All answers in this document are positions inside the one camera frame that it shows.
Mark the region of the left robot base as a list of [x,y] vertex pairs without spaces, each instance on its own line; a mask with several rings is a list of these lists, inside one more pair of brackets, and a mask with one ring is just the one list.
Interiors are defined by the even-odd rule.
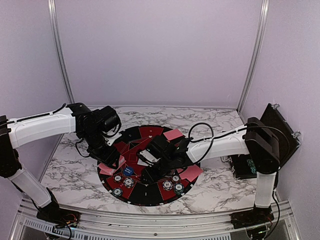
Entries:
[[60,208],[57,203],[51,202],[44,207],[38,207],[36,217],[40,220],[56,224],[57,228],[76,227],[79,223],[80,213]]

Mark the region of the single red playing card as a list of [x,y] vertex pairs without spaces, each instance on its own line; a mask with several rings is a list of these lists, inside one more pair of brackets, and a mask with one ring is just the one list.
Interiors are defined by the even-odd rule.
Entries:
[[120,167],[113,169],[103,163],[100,163],[98,168],[100,169],[100,174],[112,176]]

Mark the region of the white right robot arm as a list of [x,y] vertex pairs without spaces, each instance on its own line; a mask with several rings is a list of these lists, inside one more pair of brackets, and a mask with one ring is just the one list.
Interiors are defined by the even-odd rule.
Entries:
[[271,205],[276,175],[280,168],[279,139],[272,127],[256,117],[240,127],[194,140],[191,136],[169,140],[164,133],[152,138],[138,157],[147,164],[140,180],[153,184],[171,171],[185,169],[211,158],[250,155],[257,174],[255,207],[247,219],[258,224],[267,216]]

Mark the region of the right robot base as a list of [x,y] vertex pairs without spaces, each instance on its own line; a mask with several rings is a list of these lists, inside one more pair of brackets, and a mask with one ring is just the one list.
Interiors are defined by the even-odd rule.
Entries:
[[230,215],[234,229],[248,228],[247,235],[250,239],[262,239],[267,236],[275,219],[272,208],[260,208],[234,212]]

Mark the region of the red brown poker chip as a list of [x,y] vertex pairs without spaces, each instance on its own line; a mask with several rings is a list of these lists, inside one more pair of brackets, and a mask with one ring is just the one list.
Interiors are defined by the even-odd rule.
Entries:
[[122,181],[123,177],[121,175],[115,175],[113,178],[113,181],[115,183],[120,183]]
[[180,177],[179,177],[178,175],[174,175],[174,176],[172,177],[172,181],[175,182],[175,183],[177,183],[177,182],[180,181]]

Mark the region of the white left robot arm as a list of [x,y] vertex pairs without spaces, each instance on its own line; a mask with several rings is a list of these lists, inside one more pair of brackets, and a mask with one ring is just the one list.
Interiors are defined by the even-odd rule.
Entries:
[[63,104],[59,109],[8,119],[0,117],[0,175],[26,194],[53,223],[63,219],[63,211],[54,196],[20,161],[19,150],[24,146],[55,136],[74,133],[86,142],[87,154],[107,167],[119,166],[120,153],[108,140],[122,126],[116,110],[107,105],[91,110],[84,103]]

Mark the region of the blue small blind button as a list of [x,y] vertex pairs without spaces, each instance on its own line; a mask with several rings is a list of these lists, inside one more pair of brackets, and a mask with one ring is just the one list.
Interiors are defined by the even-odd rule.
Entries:
[[131,166],[126,166],[123,170],[123,174],[127,177],[135,176],[134,168]]

